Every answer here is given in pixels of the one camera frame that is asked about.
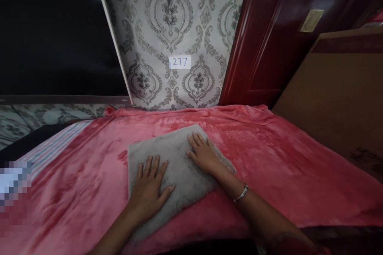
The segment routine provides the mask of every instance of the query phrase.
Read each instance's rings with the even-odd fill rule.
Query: black screen
[[[2,95],[127,96],[101,0],[2,0]]]

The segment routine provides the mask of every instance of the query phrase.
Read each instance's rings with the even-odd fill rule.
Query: bracelet
[[[245,183],[245,189],[243,190],[242,194],[237,199],[234,199],[234,202],[237,203],[238,200],[240,200],[242,197],[244,197],[248,189],[249,189],[249,187]]]

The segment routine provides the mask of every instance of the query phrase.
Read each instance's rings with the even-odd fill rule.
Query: cardboard box
[[[383,28],[320,34],[272,111],[383,183]]]

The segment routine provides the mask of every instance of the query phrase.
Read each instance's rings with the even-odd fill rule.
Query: pink blanket
[[[108,118],[93,121],[34,179],[31,224],[1,240],[4,254],[89,251],[127,203],[127,146],[193,124],[231,160],[239,178],[299,227],[383,226],[383,185],[266,106],[105,113]],[[248,236],[233,201],[218,189],[124,253]]]

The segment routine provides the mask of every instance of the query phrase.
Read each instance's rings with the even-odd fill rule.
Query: hand
[[[193,136],[189,135],[188,140],[194,152],[187,151],[186,154],[200,169],[212,174],[214,170],[224,166],[218,159],[210,139],[207,139],[207,142],[205,142],[200,133],[196,134],[193,132]]]
[[[138,225],[157,214],[175,188],[174,185],[170,185],[159,195],[161,181],[168,166],[168,161],[165,161],[158,170],[160,156],[156,156],[153,166],[152,160],[152,156],[148,157],[144,171],[142,171],[142,163],[138,166],[136,185],[126,206],[127,213],[134,214],[134,217],[138,220]]]

